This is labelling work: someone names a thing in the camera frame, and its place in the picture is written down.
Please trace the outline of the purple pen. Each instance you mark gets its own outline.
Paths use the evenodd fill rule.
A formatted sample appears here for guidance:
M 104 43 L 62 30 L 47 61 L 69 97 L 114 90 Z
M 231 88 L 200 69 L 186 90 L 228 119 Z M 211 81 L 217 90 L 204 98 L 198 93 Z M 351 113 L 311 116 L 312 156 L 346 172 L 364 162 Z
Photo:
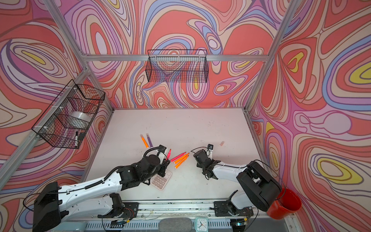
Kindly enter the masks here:
M 150 136 L 149 136 L 148 133 L 146 134 L 146 137 L 147 137 L 147 140 L 148 140 L 149 147 L 152 148 L 153 144 L 152 144 L 152 141 L 151 141 Z

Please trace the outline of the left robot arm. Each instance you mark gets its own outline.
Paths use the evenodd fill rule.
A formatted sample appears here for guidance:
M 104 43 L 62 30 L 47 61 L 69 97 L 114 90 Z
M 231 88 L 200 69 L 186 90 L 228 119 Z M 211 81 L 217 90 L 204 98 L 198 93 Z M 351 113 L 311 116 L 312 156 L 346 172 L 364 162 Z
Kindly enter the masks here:
M 119 217 L 125 207 L 119 193 L 150 184 L 155 175 L 164 176 L 170 160 L 165 155 L 144 156 L 139 162 L 112 169 L 106 176 L 80 184 L 48 184 L 34 200 L 34 232 L 46 232 L 70 218 L 92 212 L 106 218 Z

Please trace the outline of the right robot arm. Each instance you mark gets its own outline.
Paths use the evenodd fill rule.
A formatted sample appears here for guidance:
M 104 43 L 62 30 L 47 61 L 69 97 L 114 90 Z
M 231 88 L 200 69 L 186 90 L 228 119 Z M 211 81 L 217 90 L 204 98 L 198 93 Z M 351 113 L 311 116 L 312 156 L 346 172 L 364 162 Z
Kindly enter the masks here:
M 211 159 L 205 150 L 197 151 L 193 157 L 207 180 L 222 179 L 240 184 L 243 191 L 234 191 L 223 202 L 225 209 L 220 209 L 221 213 L 234 216 L 253 206 L 267 212 L 282 191 L 281 185 L 255 160 L 247 165 L 233 166 Z

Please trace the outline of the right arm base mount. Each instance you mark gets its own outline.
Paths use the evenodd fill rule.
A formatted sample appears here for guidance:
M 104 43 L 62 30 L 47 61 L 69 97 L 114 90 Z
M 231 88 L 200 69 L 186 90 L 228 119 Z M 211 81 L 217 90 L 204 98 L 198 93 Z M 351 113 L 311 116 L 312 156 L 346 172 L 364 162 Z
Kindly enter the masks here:
M 251 206 L 238 209 L 233 205 L 231 199 L 237 192 L 234 191 L 226 201 L 214 201 L 214 206 L 209 209 L 214 211 L 216 217 L 252 217 L 254 212 Z

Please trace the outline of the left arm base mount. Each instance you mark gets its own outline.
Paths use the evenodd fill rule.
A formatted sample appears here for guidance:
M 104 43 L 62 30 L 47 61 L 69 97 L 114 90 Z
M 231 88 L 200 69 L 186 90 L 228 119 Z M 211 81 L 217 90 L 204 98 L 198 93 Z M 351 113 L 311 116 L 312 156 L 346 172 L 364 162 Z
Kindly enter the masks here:
M 103 199 L 108 204 L 108 209 L 98 214 L 98 218 L 123 218 L 124 220 L 131 220 L 137 217 L 138 202 L 123 202 L 118 193 L 106 194 Z

